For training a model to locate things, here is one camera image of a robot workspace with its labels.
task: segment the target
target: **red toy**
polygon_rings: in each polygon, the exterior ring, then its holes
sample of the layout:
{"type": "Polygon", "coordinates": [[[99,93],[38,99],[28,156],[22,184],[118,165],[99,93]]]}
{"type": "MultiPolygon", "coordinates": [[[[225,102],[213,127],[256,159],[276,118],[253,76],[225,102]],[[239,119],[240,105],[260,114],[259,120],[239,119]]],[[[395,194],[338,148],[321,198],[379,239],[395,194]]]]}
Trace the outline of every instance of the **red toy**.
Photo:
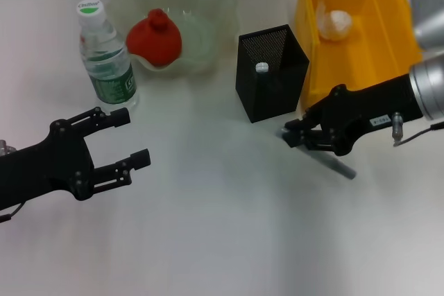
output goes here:
{"type": "Polygon", "coordinates": [[[154,66],[165,66],[179,58],[182,38],[178,27],[161,9],[151,10],[129,32],[126,45],[130,53],[139,55],[154,66]]]}

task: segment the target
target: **clear glass bowl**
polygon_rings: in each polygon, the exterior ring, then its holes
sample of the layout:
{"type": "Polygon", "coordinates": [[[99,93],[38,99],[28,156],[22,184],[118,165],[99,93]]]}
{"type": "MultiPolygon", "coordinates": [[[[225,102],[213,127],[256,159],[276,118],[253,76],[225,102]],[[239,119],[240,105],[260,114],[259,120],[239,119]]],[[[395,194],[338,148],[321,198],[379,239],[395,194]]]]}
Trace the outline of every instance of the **clear glass bowl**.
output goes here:
{"type": "Polygon", "coordinates": [[[131,55],[149,71],[182,75],[206,69],[239,30],[236,0],[110,0],[105,6],[108,20],[124,38],[154,8],[163,9],[179,28],[182,54],[165,67],[131,55]]]}

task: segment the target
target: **yellow plastic bin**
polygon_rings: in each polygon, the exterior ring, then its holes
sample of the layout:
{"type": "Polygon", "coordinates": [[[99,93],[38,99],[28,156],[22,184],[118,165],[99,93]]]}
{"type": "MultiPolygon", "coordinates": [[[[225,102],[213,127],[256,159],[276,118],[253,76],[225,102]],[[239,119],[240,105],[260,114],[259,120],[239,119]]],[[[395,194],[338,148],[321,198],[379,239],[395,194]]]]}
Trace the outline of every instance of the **yellow plastic bin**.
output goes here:
{"type": "Polygon", "coordinates": [[[310,59],[301,94],[304,109],[326,97],[342,83],[349,90],[370,87],[406,74],[422,59],[413,36],[407,0],[324,0],[327,11],[352,15],[346,40],[321,39],[315,11],[322,0],[298,0],[296,35],[310,59]]]}

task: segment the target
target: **black mesh container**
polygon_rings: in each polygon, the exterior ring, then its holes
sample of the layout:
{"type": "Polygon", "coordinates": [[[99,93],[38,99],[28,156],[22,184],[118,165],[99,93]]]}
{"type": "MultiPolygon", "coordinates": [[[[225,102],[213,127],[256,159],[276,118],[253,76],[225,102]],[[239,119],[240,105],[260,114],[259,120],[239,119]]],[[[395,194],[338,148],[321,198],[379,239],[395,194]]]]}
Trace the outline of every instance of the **black mesh container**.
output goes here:
{"type": "Polygon", "coordinates": [[[289,25],[239,37],[236,90],[252,123],[296,110],[309,60],[289,25]],[[266,62],[267,73],[256,64],[266,62]]]}

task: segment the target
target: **white table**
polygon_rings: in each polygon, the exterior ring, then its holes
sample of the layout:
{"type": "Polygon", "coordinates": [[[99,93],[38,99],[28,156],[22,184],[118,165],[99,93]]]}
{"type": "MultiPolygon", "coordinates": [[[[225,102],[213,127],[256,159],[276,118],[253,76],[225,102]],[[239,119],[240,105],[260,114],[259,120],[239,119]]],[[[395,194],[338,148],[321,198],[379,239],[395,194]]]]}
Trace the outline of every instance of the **white table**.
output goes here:
{"type": "MultiPolygon", "coordinates": [[[[94,106],[78,1],[0,0],[0,139],[17,148],[94,106]]],[[[291,22],[295,3],[239,0],[241,33],[291,22]]],[[[152,166],[86,202],[38,198],[0,225],[0,294],[443,294],[444,134],[398,149],[389,129],[367,135],[343,158],[358,171],[347,180],[275,137],[293,115],[249,123],[235,58],[204,78],[136,73],[132,123],[87,142],[97,166],[142,148],[152,166]]]]}

